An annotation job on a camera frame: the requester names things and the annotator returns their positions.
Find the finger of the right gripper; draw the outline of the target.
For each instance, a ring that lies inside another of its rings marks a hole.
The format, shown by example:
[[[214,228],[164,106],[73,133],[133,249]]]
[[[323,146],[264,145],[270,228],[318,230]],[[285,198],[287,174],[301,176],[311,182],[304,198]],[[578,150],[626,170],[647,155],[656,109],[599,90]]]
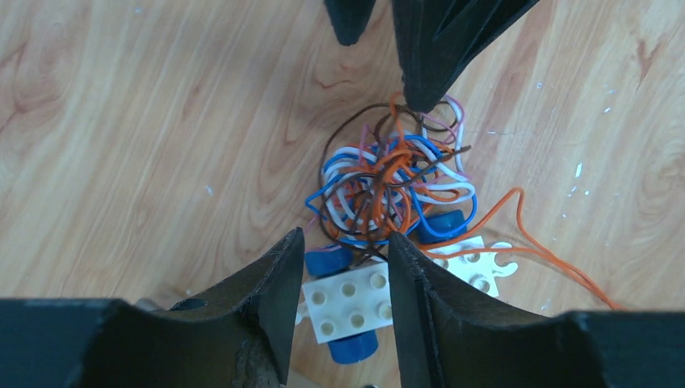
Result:
[[[393,1],[404,96],[429,112],[467,65],[536,0]]]
[[[375,0],[324,0],[338,42],[351,46],[359,41],[371,18]]]

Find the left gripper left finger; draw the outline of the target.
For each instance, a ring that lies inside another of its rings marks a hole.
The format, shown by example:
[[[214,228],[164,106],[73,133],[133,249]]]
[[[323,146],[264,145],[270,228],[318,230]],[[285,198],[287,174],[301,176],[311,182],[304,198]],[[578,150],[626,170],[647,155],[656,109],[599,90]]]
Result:
[[[279,387],[288,380],[305,239],[168,310],[117,298],[4,298],[4,387]]]

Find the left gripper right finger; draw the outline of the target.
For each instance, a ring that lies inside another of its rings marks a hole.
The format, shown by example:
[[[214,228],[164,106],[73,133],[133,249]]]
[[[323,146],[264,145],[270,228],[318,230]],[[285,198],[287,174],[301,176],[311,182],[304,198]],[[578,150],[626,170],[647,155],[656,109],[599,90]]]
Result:
[[[522,310],[393,233],[393,330],[404,387],[681,387],[684,315]]]

